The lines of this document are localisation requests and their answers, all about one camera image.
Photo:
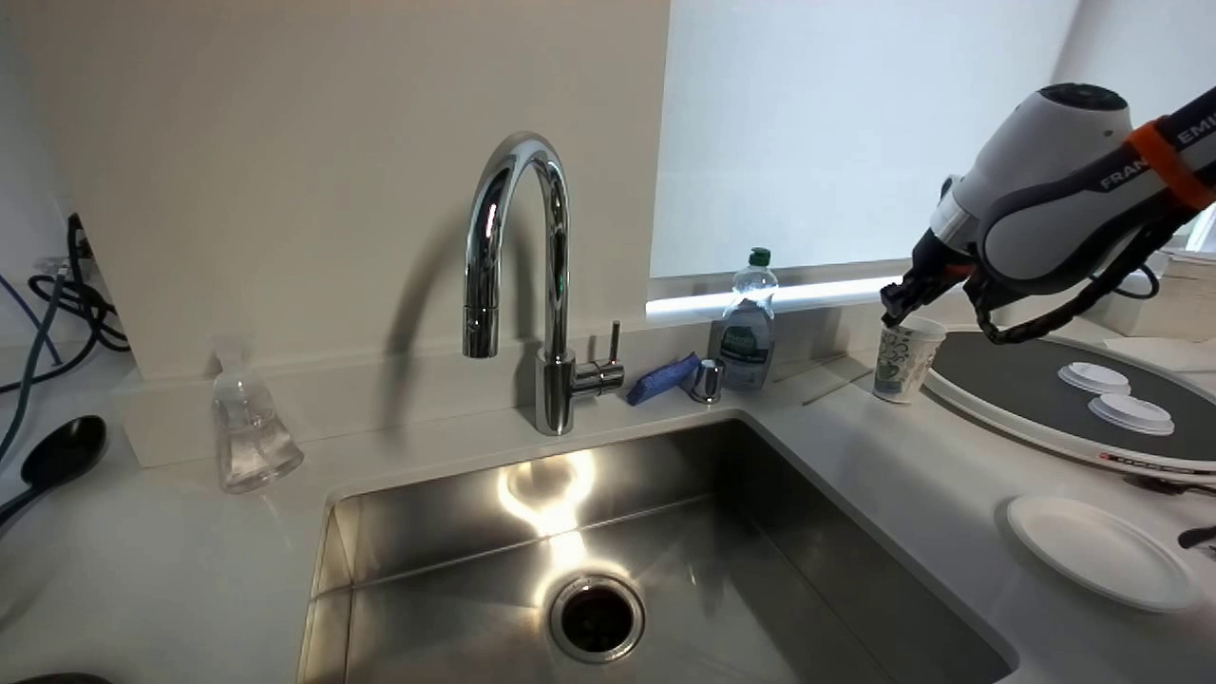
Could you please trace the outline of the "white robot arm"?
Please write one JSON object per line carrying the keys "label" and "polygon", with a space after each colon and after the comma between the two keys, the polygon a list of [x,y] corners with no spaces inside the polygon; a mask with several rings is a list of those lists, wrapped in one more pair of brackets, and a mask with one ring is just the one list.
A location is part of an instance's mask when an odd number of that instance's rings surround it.
{"label": "white robot arm", "polygon": [[964,284],[991,342],[1062,332],[1216,202],[1216,87],[1143,126],[1103,84],[1044,84],[939,189],[880,325]]}

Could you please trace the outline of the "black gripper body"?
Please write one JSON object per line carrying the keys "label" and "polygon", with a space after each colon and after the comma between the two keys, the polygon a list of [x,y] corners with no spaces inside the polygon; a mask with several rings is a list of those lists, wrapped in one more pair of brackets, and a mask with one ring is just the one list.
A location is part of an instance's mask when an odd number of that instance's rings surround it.
{"label": "black gripper body", "polygon": [[910,274],[880,289],[880,325],[901,329],[915,307],[939,302],[970,274],[973,258],[964,251],[955,251],[934,232],[922,232],[912,246]]}

